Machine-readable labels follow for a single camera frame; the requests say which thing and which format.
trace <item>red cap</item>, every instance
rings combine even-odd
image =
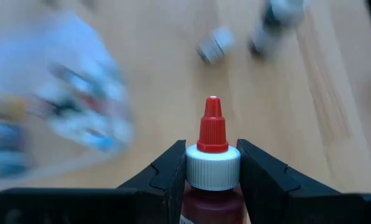
[[[206,153],[222,153],[228,150],[225,119],[221,113],[221,100],[216,96],[210,96],[206,100],[196,146],[199,151]]]

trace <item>paint bottle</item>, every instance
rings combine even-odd
[[[268,0],[262,20],[250,41],[254,55],[269,57],[278,48],[281,38],[302,22],[310,0]]]
[[[228,145],[221,101],[206,100],[198,143],[186,150],[186,180],[181,224],[246,223],[239,183],[240,152]]]

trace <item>bottle label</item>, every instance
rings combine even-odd
[[[191,220],[185,218],[183,215],[181,215],[180,224],[194,224],[194,223]]]

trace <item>wooden surface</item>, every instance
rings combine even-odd
[[[205,98],[217,95],[230,144],[248,139],[337,190],[371,192],[371,21],[364,2],[313,1],[270,61],[247,50],[262,3],[110,0],[91,12],[67,1],[126,73],[135,142],[103,165],[26,185],[116,187],[177,139],[194,144]],[[196,45],[220,26],[233,31],[236,44],[224,63],[206,67]]]

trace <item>dropper bottle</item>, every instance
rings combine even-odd
[[[240,152],[228,145],[221,101],[206,100],[198,143],[186,150],[186,180],[180,224],[246,223],[239,184]]]

